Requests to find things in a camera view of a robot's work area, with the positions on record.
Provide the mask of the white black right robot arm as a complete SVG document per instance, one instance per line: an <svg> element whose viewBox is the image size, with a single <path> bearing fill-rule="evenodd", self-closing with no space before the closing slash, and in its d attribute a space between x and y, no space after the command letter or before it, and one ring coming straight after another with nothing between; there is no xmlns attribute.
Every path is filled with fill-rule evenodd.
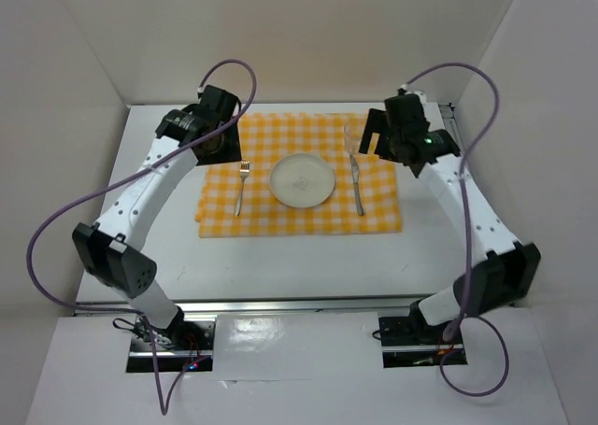
<svg viewBox="0 0 598 425"><path fill-rule="evenodd" d="M465 271L450 287L412 303L399 326L381 332L381 339L446 342L465 318L478 318L527 295L541 254L533 243L523 245L496 217L490 204L465 171L461 151L444 129L433 131L421 108L394 116L372 109L364 127L345 129L349 153L364 151L374 133L375 153L408 167L431 191L452 225L462 234Z"/></svg>

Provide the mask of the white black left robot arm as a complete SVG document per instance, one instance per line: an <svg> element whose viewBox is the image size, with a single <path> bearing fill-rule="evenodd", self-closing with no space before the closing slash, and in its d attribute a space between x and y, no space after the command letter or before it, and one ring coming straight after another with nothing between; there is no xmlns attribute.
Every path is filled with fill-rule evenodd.
<svg viewBox="0 0 598 425"><path fill-rule="evenodd" d="M80 223L72 238L86 272L113 289L164 349L189 348L203 331L184 318L156 280L157 264L144 255L147 235L179 182L200 165L240 160L232 107L191 104L168 112L134 181L93 224Z"/></svg>

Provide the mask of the cream round plate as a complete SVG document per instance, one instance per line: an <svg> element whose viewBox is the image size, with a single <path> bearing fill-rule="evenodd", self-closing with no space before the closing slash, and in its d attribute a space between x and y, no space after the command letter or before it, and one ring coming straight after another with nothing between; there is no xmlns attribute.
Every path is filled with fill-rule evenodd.
<svg viewBox="0 0 598 425"><path fill-rule="evenodd" d="M268 186L275 198L293 208L311 208L324 203L335 189L335 171L320 156L294 153L271 168Z"/></svg>

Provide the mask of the clear plastic cup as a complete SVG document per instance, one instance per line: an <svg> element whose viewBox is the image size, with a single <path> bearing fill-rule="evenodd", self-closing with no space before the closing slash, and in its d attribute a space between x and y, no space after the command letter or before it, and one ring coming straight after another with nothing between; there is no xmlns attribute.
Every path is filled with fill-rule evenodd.
<svg viewBox="0 0 598 425"><path fill-rule="evenodd" d="M365 123L360 120L347 122L343 126L343 147L349 155L356 156L360 153L364 127Z"/></svg>

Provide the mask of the silver fork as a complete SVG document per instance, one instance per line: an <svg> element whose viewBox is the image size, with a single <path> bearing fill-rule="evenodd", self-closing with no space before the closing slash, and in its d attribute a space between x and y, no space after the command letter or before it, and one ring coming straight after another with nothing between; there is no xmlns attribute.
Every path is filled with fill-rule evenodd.
<svg viewBox="0 0 598 425"><path fill-rule="evenodd" d="M240 186L235 203L235 216L241 214L245 182L250 173L250 161L242 161L239 168Z"/></svg>

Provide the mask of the silver table knife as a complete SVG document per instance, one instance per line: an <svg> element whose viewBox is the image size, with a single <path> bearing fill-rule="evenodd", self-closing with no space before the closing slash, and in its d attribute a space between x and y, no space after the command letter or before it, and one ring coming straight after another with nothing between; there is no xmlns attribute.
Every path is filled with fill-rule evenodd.
<svg viewBox="0 0 598 425"><path fill-rule="evenodd" d="M359 167L359 164L353 154L349 155L349 160L350 160L350 165L351 165L351 174L352 174L352 183L353 183L353 191L354 191L356 210L357 210L357 213L359 216L364 216L365 211L363 209L363 202L362 202L362 198L361 198L360 185L359 185L360 167Z"/></svg>

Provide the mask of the yellow white checkered cloth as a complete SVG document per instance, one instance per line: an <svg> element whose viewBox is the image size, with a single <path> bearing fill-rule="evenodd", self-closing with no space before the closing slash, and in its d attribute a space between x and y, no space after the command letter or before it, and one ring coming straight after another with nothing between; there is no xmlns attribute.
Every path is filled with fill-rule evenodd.
<svg viewBox="0 0 598 425"><path fill-rule="evenodd" d="M403 220L395 166L375 155L359 155L364 216L356 211L343 126L363 121L363 113L257 113L239 122L240 144L250 173L241 214L235 216L240 186L239 164L210 165L195 220L202 238L299 234L399 233ZM279 202L268 186L272 166L281 158L304 152L320 156L335 171L335 189L321 205L300 209Z"/></svg>

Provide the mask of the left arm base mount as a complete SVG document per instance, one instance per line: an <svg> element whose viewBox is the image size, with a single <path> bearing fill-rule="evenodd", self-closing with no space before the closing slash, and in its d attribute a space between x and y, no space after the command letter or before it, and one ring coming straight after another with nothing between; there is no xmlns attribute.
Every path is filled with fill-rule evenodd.
<svg viewBox="0 0 598 425"><path fill-rule="evenodd" d="M181 341L175 342L165 334L154 331L154 346L158 369L161 373L179 372L185 365L192 373L211 372L213 367L213 346L216 331L214 318L200 318L195 323L199 329L194 336L185 333ZM116 318L112 326L131 336L126 372L145 374L153 371L151 340L145 323Z"/></svg>

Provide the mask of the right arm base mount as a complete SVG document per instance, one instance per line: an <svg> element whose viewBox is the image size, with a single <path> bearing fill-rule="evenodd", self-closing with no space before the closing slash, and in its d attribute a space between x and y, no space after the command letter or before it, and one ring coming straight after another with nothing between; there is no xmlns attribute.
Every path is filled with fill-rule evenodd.
<svg viewBox="0 0 598 425"><path fill-rule="evenodd" d="M447 365L467 365L462 335L456 332L449 341L443 335L449 324L428 324L414 304L406 315L379 317L371 335L381 345L385 369L439 366L444 357Z"/></svg>

